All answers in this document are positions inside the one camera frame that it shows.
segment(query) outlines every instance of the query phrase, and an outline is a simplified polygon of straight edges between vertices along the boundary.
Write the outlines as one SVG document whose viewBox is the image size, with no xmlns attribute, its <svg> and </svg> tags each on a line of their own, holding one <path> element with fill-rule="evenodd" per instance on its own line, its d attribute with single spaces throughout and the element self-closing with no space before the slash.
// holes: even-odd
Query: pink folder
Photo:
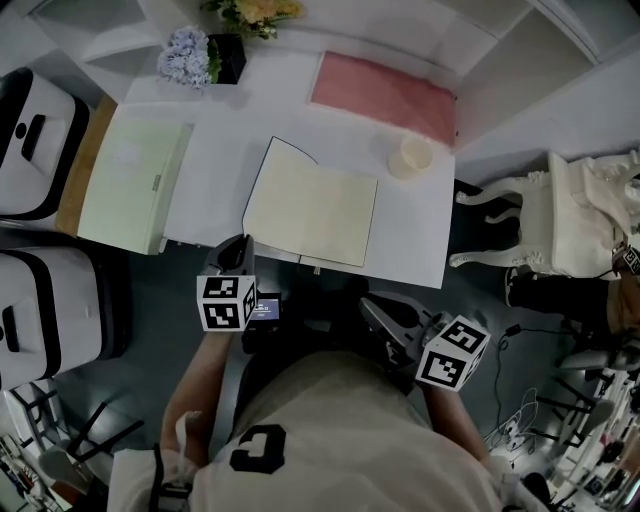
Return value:
<svg viewBox="0 0 640 512">
<path fill-rule="evenodd" d="M 451 91 L 368 60 L 326 52 L 311 102 L 407 128 L 449 147 L 455 140 Z"/>
</svg>

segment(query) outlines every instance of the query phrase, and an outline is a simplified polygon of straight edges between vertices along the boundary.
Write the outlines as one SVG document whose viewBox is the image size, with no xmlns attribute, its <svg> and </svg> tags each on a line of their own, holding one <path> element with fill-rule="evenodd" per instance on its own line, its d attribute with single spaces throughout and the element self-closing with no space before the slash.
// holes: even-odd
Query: black pot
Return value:
<svg viewBox="0 0 640 512">
<path fill-rule="evenodd" d="M 215 41 L 218 45 L 218 54 L 222 61 L 217 83 L 237 84 L 247 63 L 242 38 L 235 34 L 216 34 L 209 36 L 209 40 Z"/>
</svg>

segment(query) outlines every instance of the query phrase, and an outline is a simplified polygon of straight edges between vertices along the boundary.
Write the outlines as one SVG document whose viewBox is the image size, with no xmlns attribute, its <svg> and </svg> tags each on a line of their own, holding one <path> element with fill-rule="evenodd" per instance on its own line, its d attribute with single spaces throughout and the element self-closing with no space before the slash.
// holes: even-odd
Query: white ornate chair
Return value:
<svg viewBox="0 0 640 512">
<path fill-rule="evenodd" d="M 611 268 L 614 246 L 623 235 L 631 235 L 633 215 L 640 212 L 640 193 L 636 195 L 633 180 L 640 172 L 637 153 L 571 164 L 549 153 L 548 161 L 549 172 L 498 180 L 472 197 L 456 195 L 460 204 L 478 205 L 516 193 L 522 197 L 522 208 L 485 218 L 496 224 L 518 217 L 518 245 L 504 251 L 452 254 L 452 267 L 471 261 L 501 267 L 526 264 L 534 272 L 573 277 L 594 277 Z"/>
</svg>

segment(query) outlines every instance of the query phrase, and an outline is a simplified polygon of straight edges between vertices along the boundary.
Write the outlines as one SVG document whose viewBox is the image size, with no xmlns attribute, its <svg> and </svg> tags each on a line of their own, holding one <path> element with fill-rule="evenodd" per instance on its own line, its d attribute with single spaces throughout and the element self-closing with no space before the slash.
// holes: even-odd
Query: white paper cup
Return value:
<svg viewBox="0 0 640 512">
<path fill-rule="evenodd" d="M 426 171 L 433 160 L 429 143 L 417 137 L 406 138 L 400 150 L 389 157 L 389 172 L 398 179 L 408 180 Z"/>
</svg>

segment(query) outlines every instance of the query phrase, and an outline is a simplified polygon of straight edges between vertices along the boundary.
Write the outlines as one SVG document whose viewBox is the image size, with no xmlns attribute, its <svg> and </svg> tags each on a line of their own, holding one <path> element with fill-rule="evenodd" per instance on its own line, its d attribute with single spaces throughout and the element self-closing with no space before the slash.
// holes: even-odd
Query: open notebook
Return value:
<svg viewBox="0 0 640 512">
<path fill-rule="evenodd" d="M 312 258 L 364 266 L 378 180 L 319 166 L 276 137 L 243 218 L 262 244 Z"/>
</svg>

